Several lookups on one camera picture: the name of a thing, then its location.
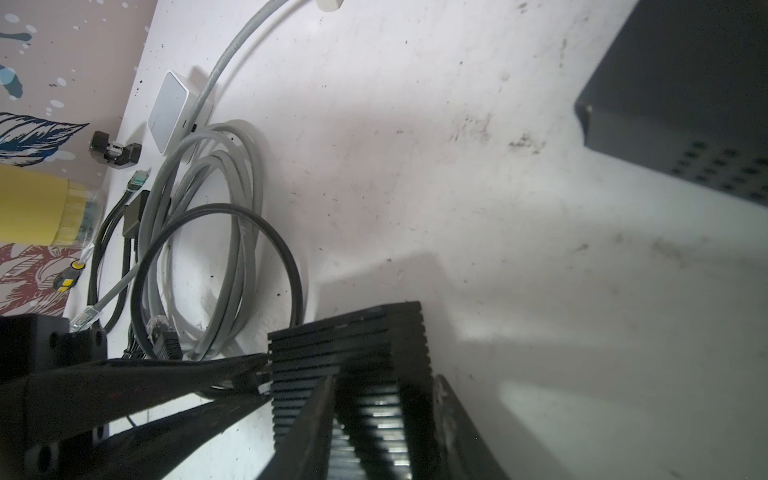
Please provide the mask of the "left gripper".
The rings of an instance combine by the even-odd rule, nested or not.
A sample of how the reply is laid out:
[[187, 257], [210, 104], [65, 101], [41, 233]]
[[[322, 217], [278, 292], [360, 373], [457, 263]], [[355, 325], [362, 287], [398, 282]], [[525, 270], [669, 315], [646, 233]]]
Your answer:
[[204, 362], [106, 358], [99, 328], [71, 333], [65, 318], [41, 314], [1, 318], [3, 479], [63, 479], [99, 444], [79, 465], [79, 479], [162, 479], [269, 401], [258, 394], [225, 397], [107, 439], [106, 423], [255, 372], [267, 356]]

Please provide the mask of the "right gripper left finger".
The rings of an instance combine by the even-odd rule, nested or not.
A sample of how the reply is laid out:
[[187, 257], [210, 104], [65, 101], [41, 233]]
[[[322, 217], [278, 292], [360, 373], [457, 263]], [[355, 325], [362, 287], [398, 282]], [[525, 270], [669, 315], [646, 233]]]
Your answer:
[[327, 478], [335, 394], [335, 377], [317, 383], [258, 480]]

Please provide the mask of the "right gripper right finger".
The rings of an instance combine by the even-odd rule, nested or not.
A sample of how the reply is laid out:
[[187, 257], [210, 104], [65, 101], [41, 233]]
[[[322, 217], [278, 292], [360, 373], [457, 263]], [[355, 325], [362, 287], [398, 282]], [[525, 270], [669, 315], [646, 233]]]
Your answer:
[[435, 479], [508, 480], [443, 375], [433, 381]]

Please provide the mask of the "ribbed black network switch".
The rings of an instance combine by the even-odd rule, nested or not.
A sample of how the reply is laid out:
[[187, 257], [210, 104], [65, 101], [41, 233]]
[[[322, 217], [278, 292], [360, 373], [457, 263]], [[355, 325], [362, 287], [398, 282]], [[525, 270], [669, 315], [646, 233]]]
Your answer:
[[329, 478], [431, 475], [433, 377], [420, 302], [380, 305], [273, 332], [268, 356], [276, 445], [317, 382], [333, 377]]

